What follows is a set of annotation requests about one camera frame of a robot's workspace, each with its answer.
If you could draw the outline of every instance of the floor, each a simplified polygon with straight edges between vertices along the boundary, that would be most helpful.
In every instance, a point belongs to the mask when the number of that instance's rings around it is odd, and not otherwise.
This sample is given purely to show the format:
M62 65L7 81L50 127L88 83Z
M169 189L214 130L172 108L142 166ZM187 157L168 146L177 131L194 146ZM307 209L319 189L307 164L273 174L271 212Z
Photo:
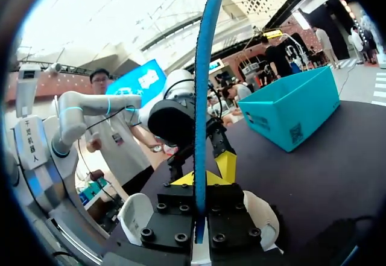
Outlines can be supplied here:
M378 66L356 65L356 59L340 61L332 69L341 100L386 106L386 70Z

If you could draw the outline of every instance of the eyeglasses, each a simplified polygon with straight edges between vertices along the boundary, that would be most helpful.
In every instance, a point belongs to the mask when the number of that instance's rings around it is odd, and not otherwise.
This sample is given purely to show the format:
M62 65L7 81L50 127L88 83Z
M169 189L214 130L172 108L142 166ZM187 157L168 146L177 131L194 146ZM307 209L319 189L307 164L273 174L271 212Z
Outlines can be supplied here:
M106 82L107 81L107 78L96 78L94 80L92 80L92 82Z

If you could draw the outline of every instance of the name badge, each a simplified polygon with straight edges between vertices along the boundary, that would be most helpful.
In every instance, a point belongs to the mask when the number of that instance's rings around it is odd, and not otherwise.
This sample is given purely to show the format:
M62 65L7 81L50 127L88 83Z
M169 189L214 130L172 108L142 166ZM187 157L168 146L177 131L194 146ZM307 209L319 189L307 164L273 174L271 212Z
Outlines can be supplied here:
M113 139L118 146L120 146L124 143L123 138L121 137L121 135L119 133L113 134Z

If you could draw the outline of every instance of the bolt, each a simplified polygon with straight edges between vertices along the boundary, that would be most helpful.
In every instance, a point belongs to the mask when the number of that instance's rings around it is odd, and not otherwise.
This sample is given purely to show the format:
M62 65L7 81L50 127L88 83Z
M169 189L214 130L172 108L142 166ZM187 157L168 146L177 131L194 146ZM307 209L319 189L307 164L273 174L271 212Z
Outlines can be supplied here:
M184 233L179 233L174 235L174 240L177 242L177 244L184 244L186 243L189 239L187 234Z
M166 204L164 204L164 203L159 203L159 204L157 204L157 210L158 210L160 213L165 212L166 208L167 208L167 206L166 206Z
M244 206L243 203L238 203L238 204L236 205L236 210L243 210L243 209L245 209L245 206Z
M183 214L186 214L186 213L188 213L189 211L190 211L190 207L189 206L187 206L187 205L185 205L185 204L183 204L182 206L180 206L180 211L183 213Z
M261 231L258 228L251 228L248 231L248 236L251 238L258 238L261 235Z
M154 232L150 228L143 228L141 230L141 237L142 239L149 241L154 239Z
M216 245L223 245L226 241L227 241L227 238L225 237L224 234L222 233L219 233L217 235L215 235L213 238L212 238L213 242L216 244Z

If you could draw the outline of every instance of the booth display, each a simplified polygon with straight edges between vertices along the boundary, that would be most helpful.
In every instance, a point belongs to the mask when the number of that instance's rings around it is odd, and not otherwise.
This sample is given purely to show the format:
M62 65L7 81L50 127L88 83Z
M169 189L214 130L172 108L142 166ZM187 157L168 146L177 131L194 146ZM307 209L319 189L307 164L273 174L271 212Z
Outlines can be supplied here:
M138 67L110 84L106 94L126 95L137 94L142 98L141 107L161 93L165 86L166 76L158 65L152 60Z

